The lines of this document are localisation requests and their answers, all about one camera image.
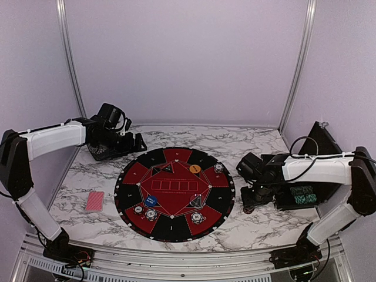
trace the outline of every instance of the poker mat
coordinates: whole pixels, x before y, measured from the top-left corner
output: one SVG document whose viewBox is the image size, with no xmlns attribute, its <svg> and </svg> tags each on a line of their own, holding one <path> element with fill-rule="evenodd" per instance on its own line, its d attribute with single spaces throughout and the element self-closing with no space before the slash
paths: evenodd
<svg viewBox="0 0 376 282">
<path fill-rule="evenodd" d="M 149 151 L 117 179 L 115 205 L 135 232 L 157 241 L 194 240 L 229 216 L 235 186 L 215 157 L 185 147 Z"/>
</svg>

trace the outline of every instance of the white marble tabletop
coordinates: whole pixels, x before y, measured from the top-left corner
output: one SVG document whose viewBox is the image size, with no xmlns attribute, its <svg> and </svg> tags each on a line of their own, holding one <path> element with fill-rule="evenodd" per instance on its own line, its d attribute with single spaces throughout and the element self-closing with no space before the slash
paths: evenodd
<svg viewBox="0 0 376 282">
<path fill-rule="evenodd" d="M 248 152 L 286 152 L 277 130 L 251 127 L 207 126 L 136 126 L 149 150 L 183 146 L 210 153 L 231 173 L 236 187 L 236 202 L 229 218 L 215 231 L 184 243 L 164 243 L 145 238 L 129 228 L 120 218 L 113 198 L 120 171 L 141 153 L 116 160 L 96 162 L 87 148 L 77 155 L 51 207 L 56 221 L 71 239 L 138 250 L 157 251 L 236 251 L 293 244 L 312 220 L 318 219 L 315 209 L 277 211 L 272 203 L 256 208 L 252 214 L 242 211 L 240 188 L 244 180 L 236 165 Z M 89 192 L 103 191 L 103 210 L 86 212 Z"/>
</svg>

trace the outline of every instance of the white poker chip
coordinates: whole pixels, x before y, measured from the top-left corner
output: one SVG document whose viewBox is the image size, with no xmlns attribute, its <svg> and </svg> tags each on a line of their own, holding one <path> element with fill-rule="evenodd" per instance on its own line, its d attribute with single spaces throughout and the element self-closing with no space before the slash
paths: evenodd
<svg viewBox="0 0 376 282">
<path fill-rule="evenodd" d="M 157 219 L 158 214 L 155 210 L 150 209 L 146 211 L 145 216 L 148 220 L 154 221 Z"/>
<path fill-rule="evenodd" d="M 201 222 L 204 221 L 205 218 L 203 217 L 201 213 L 195 212 L 191 214 L 190 219 L 192 220 L 194 224 L 200 224 Z"/>
<path fill-rule="evenodd" d="M 142 206 L 136 206 L 134 209 L 133 209 L 133 212 L 135 214 L 142 214 L 143 212 L 143 207 Z"/>
<path fill-rule="evenodd" d="M 223 164 L 221 164 L 221 163 L 216 163 L 216 164 L 214 165 L 214 171 L 215 171 L 216 173 L 222 173 L 223 170 L 224 170 L 224 166 L 223 166 Z"/>
</svg>

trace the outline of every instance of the white wall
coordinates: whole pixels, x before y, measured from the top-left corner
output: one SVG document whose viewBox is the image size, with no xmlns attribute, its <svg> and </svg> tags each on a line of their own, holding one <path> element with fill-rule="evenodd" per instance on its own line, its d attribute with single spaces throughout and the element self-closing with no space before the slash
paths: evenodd
<svg viewBox="0 0 376 282">
<path fill-rule="evenodd" d="M 315 120 L 343 150 L 365 146 L 376 159 L 376 2 L 318 0 L 307 62 L 284 135 L 291 143 Z M 344 196 L 337 192 L 327 211 Z M 376 281 L 376 214 L 341 233 L 355 281 Z"/>
<path fill-rule="evenodd" d="M 78 116 L 63 57 L 56 2 L 0 1 L 0 134 Z M 72 149 L 31 163 L 35 189 L 51 199 Z M 0 197 L 0 281 L 9 281 L 27 228 L 11 199 Z"/>
<path fill-rule="evenodd" d="M 67 0 L 89 115 L 103 98 L 135 123 L 277 127 L 307 1 Z"/>
</svg>

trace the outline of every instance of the blue button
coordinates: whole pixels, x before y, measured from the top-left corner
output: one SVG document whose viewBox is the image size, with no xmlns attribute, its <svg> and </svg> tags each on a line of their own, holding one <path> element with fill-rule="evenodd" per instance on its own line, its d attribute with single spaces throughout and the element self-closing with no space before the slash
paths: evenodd
<svg viewBox="0 0 376 282">
<path fill-rule="evenodd" d="M 154 197 L 154 196 L 148 196 L 146 199 L 145 199 L 145 205 L 148 206 L 148 207 L 153 207 L 157 204 L 157 197 Z"/>
</svg>

